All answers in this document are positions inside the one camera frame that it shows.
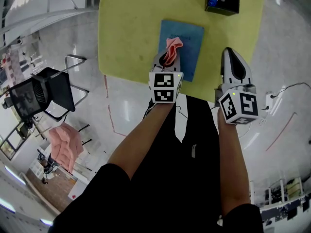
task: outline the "yellow table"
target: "yellow table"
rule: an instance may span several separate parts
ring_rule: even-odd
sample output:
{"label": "yellow table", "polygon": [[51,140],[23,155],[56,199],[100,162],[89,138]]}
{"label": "yellow table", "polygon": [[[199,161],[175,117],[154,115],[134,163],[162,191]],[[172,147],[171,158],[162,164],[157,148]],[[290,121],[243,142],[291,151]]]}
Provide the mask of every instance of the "yellow table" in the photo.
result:
{"label": "yellow table", "polygon": [[223,16],[204,11],[205,0],[101,0],[98,55],[102,73],[148,82],[157,54],[161,20],[175,20],[205,28],[192,82],[181,93],[214,101],[221,82],[221,54],[232,47],[250,63],[257,41],[263,0],[240,0],[240,13]]}

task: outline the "person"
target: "person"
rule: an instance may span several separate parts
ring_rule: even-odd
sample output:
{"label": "person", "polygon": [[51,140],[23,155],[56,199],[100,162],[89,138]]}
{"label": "person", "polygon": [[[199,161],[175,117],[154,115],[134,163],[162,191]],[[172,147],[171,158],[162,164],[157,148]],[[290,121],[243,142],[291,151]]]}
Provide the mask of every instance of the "person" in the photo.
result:
{"label": "person", "polygon": [[[176,104],[151,101],[142,122],[120,143],[83,194],[53,222],[99,228],[197,229],[262,233],[235,125],[206,101],[187,96],[185,137],[175,136]],[[222,216],[223,226],[217,224]]]}

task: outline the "black pants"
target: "black pants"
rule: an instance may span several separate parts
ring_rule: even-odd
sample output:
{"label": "black pants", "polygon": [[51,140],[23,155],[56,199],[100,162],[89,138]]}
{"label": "black pants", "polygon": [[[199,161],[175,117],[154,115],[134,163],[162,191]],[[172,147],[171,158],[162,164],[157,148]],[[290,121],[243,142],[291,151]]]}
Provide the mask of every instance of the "black pants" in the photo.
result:
{"label": "black pants", "polygon": [[131,183],[141,194],[156,193],[169,203],[181,196],[193,215],[206,206],[220,213],[219,136],[213,116],[204,100],[187,96],[187,108],[183,141],[175,135],[175,104]]}

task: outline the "white marker cube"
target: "white marker cube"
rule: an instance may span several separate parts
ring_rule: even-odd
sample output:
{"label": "white marker cube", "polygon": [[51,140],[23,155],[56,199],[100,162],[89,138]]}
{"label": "white marker cube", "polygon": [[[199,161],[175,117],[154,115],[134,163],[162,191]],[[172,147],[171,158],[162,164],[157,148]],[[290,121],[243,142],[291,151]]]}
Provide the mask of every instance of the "white marker cube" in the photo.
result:
{"label": "white marker cube", "polygon": [[219,104],[228,124],[245,125],[259,118],[254,93],[228,89],[219,99]]}
{"label": "white marker cube", "polygon": [[149,72],[152,102],[175,103],[183,77],[182,72]]}

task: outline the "black box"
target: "black box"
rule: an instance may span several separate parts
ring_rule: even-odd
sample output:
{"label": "black box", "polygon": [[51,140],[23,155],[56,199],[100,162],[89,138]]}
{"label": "black box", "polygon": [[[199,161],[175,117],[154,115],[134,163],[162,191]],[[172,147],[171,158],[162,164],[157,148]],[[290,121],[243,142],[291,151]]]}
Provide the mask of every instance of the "black box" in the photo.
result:
{"label": "black box", "polygon": [[205,0],[205,10],[209,12],[231,16],[240,11],[240,0],[225,0],[224,2],[218,0],[215,6],[209,6],[208,1],[210,0]]}

